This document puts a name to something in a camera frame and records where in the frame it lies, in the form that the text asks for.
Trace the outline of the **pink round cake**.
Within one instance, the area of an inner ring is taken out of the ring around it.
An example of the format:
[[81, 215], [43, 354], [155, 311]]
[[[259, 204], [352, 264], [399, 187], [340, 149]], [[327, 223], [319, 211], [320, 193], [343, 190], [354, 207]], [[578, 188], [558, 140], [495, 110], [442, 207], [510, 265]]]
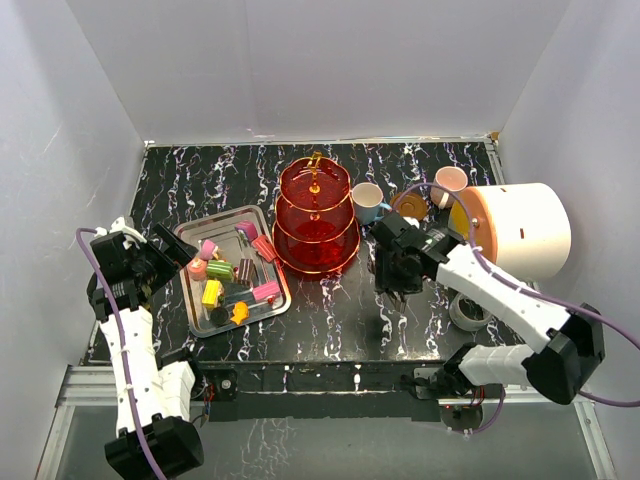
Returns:
[[189, 278], [193, 281], [205, 281], [207, 279], [207, 266], [207, 260], [198, 257], [194, 258], [187, 266]]

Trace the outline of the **pink cupcake with topping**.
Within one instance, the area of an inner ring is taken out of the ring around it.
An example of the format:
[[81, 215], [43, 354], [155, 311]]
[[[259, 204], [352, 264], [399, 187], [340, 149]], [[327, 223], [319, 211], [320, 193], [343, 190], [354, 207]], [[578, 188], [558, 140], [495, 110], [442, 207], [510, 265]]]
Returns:
[[199, 257], [205, 261], [219, 259], [219, 246], [210, 239], [205, 239], [201, 243]]

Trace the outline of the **stainless steel tray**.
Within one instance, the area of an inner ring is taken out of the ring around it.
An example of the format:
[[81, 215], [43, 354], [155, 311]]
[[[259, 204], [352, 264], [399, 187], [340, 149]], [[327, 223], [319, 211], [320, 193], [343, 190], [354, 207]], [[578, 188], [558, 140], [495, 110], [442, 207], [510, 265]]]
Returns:
[[283, 268], [260, 249], [270, 244], [271, 236], [258, 206], [183, 223], [175, 234], [203, 256], [181, 274], [195, 336], [207, 338], [264, 321], [291, 306]]

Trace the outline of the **red three-tier dessert stand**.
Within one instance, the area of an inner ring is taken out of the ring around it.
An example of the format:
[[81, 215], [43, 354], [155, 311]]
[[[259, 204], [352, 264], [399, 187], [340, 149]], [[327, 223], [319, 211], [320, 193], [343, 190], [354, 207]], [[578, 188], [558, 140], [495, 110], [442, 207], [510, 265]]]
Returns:
[[319, 151], [285, 168], [272, 239], [280, 260], [303, 275], [346, 267], [360, 244], [348, 171]]

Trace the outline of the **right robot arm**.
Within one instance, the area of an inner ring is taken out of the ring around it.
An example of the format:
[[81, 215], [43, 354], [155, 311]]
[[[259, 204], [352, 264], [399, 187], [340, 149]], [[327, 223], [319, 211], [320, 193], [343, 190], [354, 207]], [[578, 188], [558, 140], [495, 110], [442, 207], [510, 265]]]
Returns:
[[466, 397], [480, 386], [519, 385], [568, 405], [605, 358], [602, 326], [587, 306], [564, 307], [496, 266], [446, 227], [422, 230], [391, 211], [374, 224], [375, 289], [403, 304], [425, 280], [454, 290], [521, 338], [511, 346], [463, 345], [444, 365], [414, 384], [436, 397]]

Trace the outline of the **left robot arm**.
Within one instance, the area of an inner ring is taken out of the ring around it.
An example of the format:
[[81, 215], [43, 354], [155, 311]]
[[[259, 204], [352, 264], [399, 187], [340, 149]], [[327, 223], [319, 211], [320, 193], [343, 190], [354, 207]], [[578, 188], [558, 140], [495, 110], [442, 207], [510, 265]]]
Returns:
[[158, 356], [152, 296], [196, 256], [195, 247], [157, 224], [157, 246], [124, 217], [80, 245], [94, 273], [87, 297], [110, 352], [117, 397], [116, 437], [104, 446], [123, 479], [170, 479], [200, 467], [202, 442], [191, 399], [207, 376], [187, 348]]

